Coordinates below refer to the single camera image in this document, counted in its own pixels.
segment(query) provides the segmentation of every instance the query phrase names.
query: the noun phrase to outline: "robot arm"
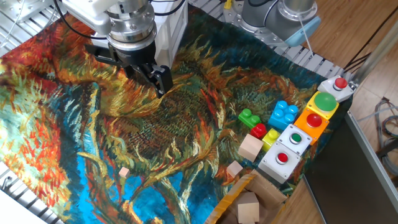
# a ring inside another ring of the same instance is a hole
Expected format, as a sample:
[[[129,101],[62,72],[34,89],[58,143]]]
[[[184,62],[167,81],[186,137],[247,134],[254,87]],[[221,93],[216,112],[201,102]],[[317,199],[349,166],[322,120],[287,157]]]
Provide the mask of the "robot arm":
[[[157,29],[154,8],[149,0],[62,2],[71,15],[97,33],[106,35],[108,48],[85,46],[97,61],[123,68],[128,78],[144,78],[156,89],[158,98],[173,87],[169,67],[156,65]]]

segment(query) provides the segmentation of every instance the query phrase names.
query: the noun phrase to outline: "white cable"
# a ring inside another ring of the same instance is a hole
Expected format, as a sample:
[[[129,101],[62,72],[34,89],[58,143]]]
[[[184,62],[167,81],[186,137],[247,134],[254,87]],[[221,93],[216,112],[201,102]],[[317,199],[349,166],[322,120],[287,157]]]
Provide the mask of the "white cable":
[[[47,27],[51,24],[52,18],[54,18],[55,13],[57,13],[57,8],[56,8],[56,7],[54,7],[54,10],[52,11],[52,15],[51,15],[51,17],[50,17],[48,23],[43,27],[42,30],[44,30],[45,28],[47,28]]]
[[[311,48],[311,45],[310,45],[310,41],[308,40],[307,32],[305,31],[304,26],[303,26],[303,22],[301,21],[301,14],[298,15],[298,19],[300,21],[301,27],[303,28],[303,32],[304,32],[305,40],[307,41],[307,44],[308,44],[308,48],[310,48],[311,57],[313,57],[313,52],[312,52],[312,48]]]
[[[11,35],[12,30],[14,29],[15,25],[17,24],[21,14],[22,14],[22,10],[24,10],[24,4],[25,4],[25,0],[22,0],[22,6],[21,6],[21,10],[19,11],[18,17],[15,20],[14,24],[11,27],[10,32],[8,32],[6,38],[4,38],[4,40],[2,41],[1,45],[0,45],[0,49],[3,48],[7,43],[8,43],[8,38]]]
[[[364,117],[364,118],[359,119],[358,122],[363,121],[363,120],[368,119],[368,118],[371,118],[372,116],[374,116],[374,115],[376,115],[376,114],[379,114],[379,113],[381,113],[381,112],[383,112],[383,111],[391,110],[391,109],[398,109],[398,106],[392,106],[392,107],[390,107],[390,108],[384,108],[383,110],[379,110],[378,112],[375,112],[375,113],[373,113],[373,114],[367,115],[367,116]]]

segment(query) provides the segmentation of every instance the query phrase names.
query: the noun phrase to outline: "green lego brick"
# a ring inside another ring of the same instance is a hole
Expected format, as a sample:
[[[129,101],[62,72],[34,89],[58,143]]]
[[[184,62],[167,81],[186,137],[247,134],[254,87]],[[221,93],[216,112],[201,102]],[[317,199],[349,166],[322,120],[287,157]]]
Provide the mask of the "green lego brick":
[[[251,114],[251,110],[247,108],[239,114],[239,119],[251,129],[261,122],[260,117]]]

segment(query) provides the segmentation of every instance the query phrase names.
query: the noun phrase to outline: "green button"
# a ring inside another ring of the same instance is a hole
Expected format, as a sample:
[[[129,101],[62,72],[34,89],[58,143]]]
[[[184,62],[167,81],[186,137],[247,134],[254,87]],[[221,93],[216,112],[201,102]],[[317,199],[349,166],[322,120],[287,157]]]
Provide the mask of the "green button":
[[[301,141],[301,135],[299,134],[292,134],[292,140],[299,143]]]
[[[332,111],[336,108],[335,97],[330,93],[319,93],[314,99],[315,105],[323,111]]]

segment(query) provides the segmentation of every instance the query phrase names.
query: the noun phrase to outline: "emergency stop button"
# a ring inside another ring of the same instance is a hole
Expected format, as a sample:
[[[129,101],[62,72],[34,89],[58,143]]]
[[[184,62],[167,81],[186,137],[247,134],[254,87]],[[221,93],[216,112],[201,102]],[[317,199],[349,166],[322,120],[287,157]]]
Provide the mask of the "emergency stop button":
[[[286,153],[279,153],[278,156],[276,157],[276,161],[280,164],[280,165],[284,165],[286,164],[286,162],[289,160],[289,158],[287,157]]]
[[[333,88],[337,91],[341,91],[347,87],[347,80],[344,78],[337,78],[335,80],[335,84],[333,84]]]

